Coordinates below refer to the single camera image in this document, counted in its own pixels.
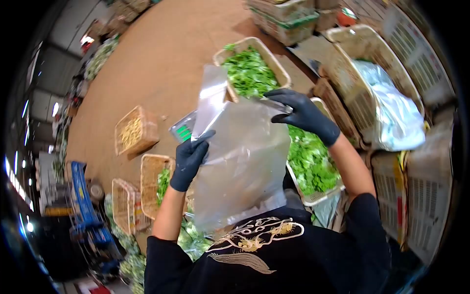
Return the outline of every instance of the brown floor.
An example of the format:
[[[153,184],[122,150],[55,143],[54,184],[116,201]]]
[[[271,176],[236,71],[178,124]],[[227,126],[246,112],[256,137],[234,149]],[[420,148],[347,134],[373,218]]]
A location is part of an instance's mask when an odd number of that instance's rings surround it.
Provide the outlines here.
[[[163,0],[121,37],[117,49],[91,83],[70,127],[67,160],[88,163],[86,177],[106,193],[120,177],[140,186],[140,158],[117,157],[114,126],[136,105],[161,121],[160,142],[148,153],[174,156],[178,145],[168,128],[194,110],[204,64],[224,45],[256,36],[275,54],[287,55],[312,74],[280,43],[253,24],[241,0]]]

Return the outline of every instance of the white plastic bag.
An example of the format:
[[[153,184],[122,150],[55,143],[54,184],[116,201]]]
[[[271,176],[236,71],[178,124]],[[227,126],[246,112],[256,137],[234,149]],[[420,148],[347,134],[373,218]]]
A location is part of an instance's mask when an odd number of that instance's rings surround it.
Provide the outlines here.
[[[378,101],[374,131],[364,136],[372,149],[412,150],[423,144],[424,119],[410,98],[400,93],[380,65],[355,60],[354,65]]]
[[[216,134],[194,179],[194,222],[201,230],[223,228],[286,203],[287,126],[271,123],[279,112],[265,105],[223,102],[226,80],[225,69],[205,66],[191,140],[209,130]]]

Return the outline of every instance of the black glove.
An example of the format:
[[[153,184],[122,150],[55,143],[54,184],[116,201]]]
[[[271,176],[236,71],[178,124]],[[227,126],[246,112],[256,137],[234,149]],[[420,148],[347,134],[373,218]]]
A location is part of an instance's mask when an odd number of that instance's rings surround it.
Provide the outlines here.
[[[208,131],[197,141],[186,140],[176,147],[176,168],[170,180],[173,189],[180,192],[188,190],[209,149],[209,143],[205,140],[214,134],[215,131]]]
[[[339,137],[341,131],[338,126],[327,118],[306,95],[288,89],[277,89],[265,93],[264,96],[294,109],[291,114],[275,115],[271,119],[273,123],[289,124],[317,134],[327,147],[333,145]]]

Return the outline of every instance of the gold embroidery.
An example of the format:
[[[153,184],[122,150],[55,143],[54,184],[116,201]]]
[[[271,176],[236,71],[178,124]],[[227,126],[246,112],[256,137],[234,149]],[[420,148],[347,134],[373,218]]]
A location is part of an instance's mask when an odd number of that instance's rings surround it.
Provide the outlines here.
[[[250,238],[250,235],[255,233],[257,235]],[[231,230],[227,235],[213,243],[206,252],[230,247],[239,248],[245,252],[255,252],[262,246],[271,244],[272,241],[295,238],[303,234],[303,225],[293,222],[292,218],[282,221],[275,217],[257,219],[256,221],[248,221],[244,225]]]
[[[261,258],[250,253],[234,253],[234,254],[220,254],[220,255],[211,253],[207,256],[211,257],[213,260],[217,262],[249,266],[252,269],[262,274],[271,274],[275,272],[275,270],[270,270],[268,265]]]

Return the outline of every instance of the white crate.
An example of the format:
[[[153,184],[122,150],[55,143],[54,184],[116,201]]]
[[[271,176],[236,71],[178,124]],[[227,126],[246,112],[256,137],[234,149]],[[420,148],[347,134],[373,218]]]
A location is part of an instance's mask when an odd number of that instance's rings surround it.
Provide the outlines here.
[[[424,106],[418,91],[400,60],[387,43],[368,25],[329,29],[325,37],[336,50],[325,64],[328,76],[348,109],[351,119],[366,144],[374,138],[378,99],[354,64],[354,59],[370,60],[380,65],[395,87],[413,100],[424,117]]]
[[[444,66],[444,70],[449,76],[450,82],[455,88],[456,81],[452,76],[451,67],[449,64],[448,56],[442,51],[442,45],[439,41],[439,38],[436,36],[435,31],[431,28],[431,23],[426,19],[424,12],[419,8],[415,1],[411,0],[395,0],[394,4],[398,6],[418,27],[418,29],[423,33],[423,36],[431,44],[431,47],[436,52],[439,60]]]
[[[426,107],[453,99],[454,89],[438,55],[418,26],[392,3],[382,22],[382,35],[405,66]]]
[[[265,0],[247,0],[246,4],[285,23],[315,14],[314,0],[289,0],[282,4],[273,4]]]
[[[426,265],[439,248],[447,221],[451,141],[452,121],[445,121],[426,134],[423,145],[408,152],[404,171],[398,168],[399,153],[379,152],[371,160],[385,231],[400,244],[406,242]]]
[[[317,12],[313,12],[311,15],[285,23],[254,7],[248,7],[255,25],[285,46],[294,45],[311,37],[319,16]]]

